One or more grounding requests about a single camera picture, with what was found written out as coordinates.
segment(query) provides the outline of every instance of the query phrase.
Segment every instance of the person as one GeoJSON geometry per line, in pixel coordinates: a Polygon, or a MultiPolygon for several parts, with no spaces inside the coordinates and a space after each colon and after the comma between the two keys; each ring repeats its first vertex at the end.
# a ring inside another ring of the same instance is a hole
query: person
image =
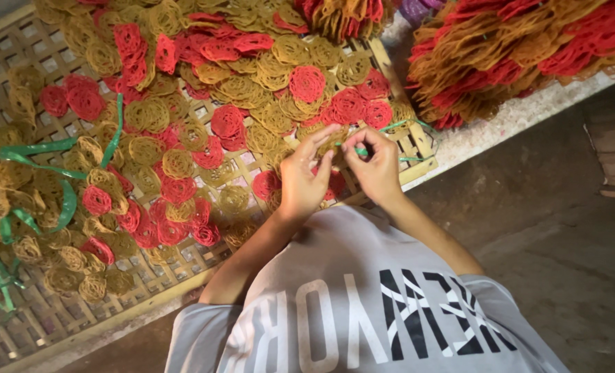
{"type": "Polygon", "coordinates": [[[282,162],[280,207],[179,313],[165,371],[567,372],[510,292],[404,195],[382,133],[363,128],[341,150],[387,218],[314,213],[333,151],[316,175],[315,154],[338,129],[282,162]]]}

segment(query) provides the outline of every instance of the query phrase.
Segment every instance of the concrete floor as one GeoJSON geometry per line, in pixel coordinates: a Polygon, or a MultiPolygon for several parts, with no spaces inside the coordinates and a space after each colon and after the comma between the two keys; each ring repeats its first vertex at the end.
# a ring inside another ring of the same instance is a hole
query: concrete floor
{"type": "MultiPolygon", "coordinates": [[[[615,86],[408,192],[574,372],[615,372],[615,200],[597,195],[604,176],[583,128],[610,99],[615,86]]],[[[60,372],[161,372],[175,316],[60,372]]]]}

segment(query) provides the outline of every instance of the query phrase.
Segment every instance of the gray t-shirt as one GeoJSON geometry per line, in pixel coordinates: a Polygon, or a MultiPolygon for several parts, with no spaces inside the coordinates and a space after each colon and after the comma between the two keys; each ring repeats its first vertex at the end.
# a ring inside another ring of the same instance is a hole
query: gray t-shirt
{"type": "Polygon", "coordinates": [[[486,276],[352,207],[314,214],[240,306],[174,322],[165,372],[568,372],[486,276]]]}

